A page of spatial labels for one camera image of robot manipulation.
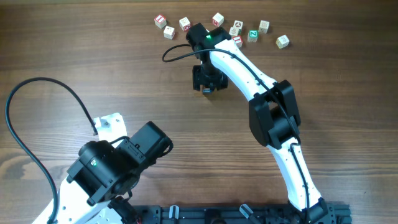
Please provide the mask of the blue side wooden block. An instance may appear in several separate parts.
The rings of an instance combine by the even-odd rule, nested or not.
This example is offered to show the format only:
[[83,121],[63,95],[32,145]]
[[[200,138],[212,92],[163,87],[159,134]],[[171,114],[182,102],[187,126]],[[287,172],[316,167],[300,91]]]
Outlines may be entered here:
[[213,93],[213,90],[212,90],[211,88],[203,88],[203,89],[202,89],[202,93],[203,93],[204,95],[209,95],[209,94],[212,94],[212,93]]

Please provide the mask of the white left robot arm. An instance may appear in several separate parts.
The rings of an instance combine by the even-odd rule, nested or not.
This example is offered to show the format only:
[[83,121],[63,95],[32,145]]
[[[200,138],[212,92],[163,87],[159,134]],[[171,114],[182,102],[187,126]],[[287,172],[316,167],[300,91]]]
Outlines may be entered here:
[[78,152],[52,203],[35,223],[86,223],[105,208],[118,206],[141,173],[167,155],[172,140],[152,121],[133,136],[90,141]]

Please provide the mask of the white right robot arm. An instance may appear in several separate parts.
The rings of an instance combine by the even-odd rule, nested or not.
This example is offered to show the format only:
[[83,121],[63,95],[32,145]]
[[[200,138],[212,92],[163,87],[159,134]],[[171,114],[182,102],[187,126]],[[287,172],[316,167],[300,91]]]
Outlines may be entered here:
[[187,30],[186,40],[201,62],[193,68],[193,89],[207,94],[233,82],[249,102],[252,135],[277,161],[296,214],[303,223],[323,218],[328,209],[303,158],[301,120],[292,85],[262,73],[222,27],[208,31],[198,23]]

